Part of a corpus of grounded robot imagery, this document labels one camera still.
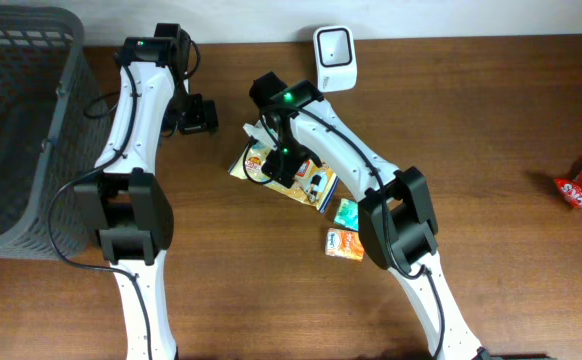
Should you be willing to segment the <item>beige wet wipes pack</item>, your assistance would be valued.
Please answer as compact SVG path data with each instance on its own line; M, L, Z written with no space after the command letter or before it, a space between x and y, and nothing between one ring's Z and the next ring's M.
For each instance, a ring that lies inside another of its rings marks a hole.
M250 134L260 134L260 132L255 131L255 125L245 124L243 126L243 129L248 136ZM228 173L241 180L248 180L243 173L244 150L245 148L235 162L230 166ZM252 150L249 153L248 166L253 168L256 173L259 173L258 168L268 152L269 149L264 147L257 147L255 150ZM339 178L337 174L326 163L318 161L316 164L313 164L312 162L307 161L298 171L295 181L290 188L285 188L275 182L263 186L302 204L313 206L320 213L324 213L338 183Z

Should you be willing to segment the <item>teal tissue pack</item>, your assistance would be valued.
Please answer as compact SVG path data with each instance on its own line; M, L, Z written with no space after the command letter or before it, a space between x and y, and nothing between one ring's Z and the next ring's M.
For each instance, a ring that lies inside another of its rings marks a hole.
M334 222L352 231L358 231L358 204L349 199L342 199L336 211Z

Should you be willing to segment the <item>orange tissue pack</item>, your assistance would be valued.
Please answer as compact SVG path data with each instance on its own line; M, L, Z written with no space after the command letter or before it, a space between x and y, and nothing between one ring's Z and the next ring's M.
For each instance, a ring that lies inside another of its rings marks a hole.
M325 254L327 256L362 261L365 250L355 231L329 228L326 235Z

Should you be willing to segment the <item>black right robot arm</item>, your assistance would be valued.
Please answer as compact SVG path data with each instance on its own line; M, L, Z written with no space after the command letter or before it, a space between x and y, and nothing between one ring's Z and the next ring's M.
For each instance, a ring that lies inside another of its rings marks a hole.
M338 117L311 82L293 86L273 72L253 81L249 96L258 122L244 129L271 149L269 182L291 186L300 165L328 165L358 206L362 246L404 290L435 359L488 359L447 284L435 239L438 223L425 176L383 159Z

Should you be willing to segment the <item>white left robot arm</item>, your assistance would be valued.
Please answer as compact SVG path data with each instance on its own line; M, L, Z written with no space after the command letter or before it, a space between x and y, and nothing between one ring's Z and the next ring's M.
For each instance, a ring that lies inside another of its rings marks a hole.
M164 271L174 233L172 207L155 175L168 133L213 132L213 101L190 91L197 44L176 23L151 37L129 37L116 54L121 88L106 144L93 173L73 186L87 229L120 292L127 358L174 360Z

